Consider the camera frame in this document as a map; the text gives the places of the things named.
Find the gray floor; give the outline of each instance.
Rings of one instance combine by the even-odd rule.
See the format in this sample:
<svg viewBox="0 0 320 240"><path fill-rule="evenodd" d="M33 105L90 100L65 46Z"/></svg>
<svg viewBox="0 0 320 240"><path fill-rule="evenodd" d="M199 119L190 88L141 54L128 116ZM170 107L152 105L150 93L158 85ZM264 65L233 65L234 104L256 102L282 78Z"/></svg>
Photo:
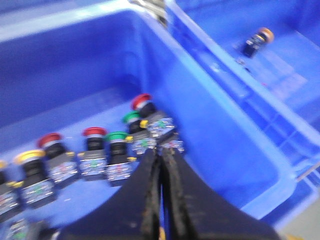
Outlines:
<svg viewBox="0 0 320 240"><path fill-rule="evenodd" d="M290 222L281 233L304 240L320 240L320 199Z"/></svg>

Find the blue storage crate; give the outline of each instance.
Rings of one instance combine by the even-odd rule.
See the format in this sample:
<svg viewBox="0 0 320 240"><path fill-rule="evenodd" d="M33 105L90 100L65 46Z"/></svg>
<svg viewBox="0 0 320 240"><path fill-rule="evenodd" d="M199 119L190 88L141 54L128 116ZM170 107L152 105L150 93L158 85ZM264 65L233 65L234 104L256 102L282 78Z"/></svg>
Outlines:
<svg viewBox="0 0 320 240"><path fill-rule="evenodd" d="M35 11L32 19L2 26L0 52L1 159L34 149L49 132L83 151L83 129L125 130L121 119L131 99L148 92L175 119L189 164L238 208L260 219L296 187L287 158L140 7L117 0L50 15ZM18 180L19 169L10 170ZM79 180L55 202L23 214L59 227L117 189Z"/></svg>
<svg viewBox="0 0 320 240"><path fill-rule="evenodd" d="M317 175L315 169L320 164L319 1L166 2L172 36L288 157L297 180L310 173ZM247 58L241 52L244 43L260 27L271 29L275 40L254 58ZM305 197L318 196L314 187L304 193ZM297 193L283 203L286 207L282 209L298 211L298 206L302 211L306 202L289 203L294 202L296 196ZM286 214L283 210L280 212L282 216ZM280 221L280 215L273 214L273 220L269 217L268 221Z"/></svg>

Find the blue plastic bin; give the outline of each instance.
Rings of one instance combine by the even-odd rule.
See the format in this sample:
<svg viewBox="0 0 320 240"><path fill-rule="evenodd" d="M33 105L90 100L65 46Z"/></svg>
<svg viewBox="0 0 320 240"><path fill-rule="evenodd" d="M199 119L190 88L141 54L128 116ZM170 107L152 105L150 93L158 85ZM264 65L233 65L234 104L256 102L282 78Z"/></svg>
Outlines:
<svg viewBox="0 0 320 240"><path fill-rule="evenodd" d="M158 22L126 1L35 11L2 26L0 52L1 159L34 149L49 132L83 151L83 129L126 130L130 101L148 92L175 119L189 164L238 208L260 219L296 187L288 159ZM18 178L19 169L11 171ZM79 180L23 214L59 227L117 189Z"/></svg>
<svg viewBox="0 0 320 240"><path fill-rule="evenodd" d="M297 179L300 181L312 172L317 175L319 1L167 0L166 3L169 32L288 157ZM247 58L242 54L244 43L260 27L271 29L275 40L254 58ZM297 200L297 195L309 199L318 196L312 182L300 186L292 196L295 201L288 199L283 204L282 216L290 215L290 210L298 212L299 204L301 211L307 206L305 201ZM283 225L281 214L273 214L269 222L279 220Z"/></svg>

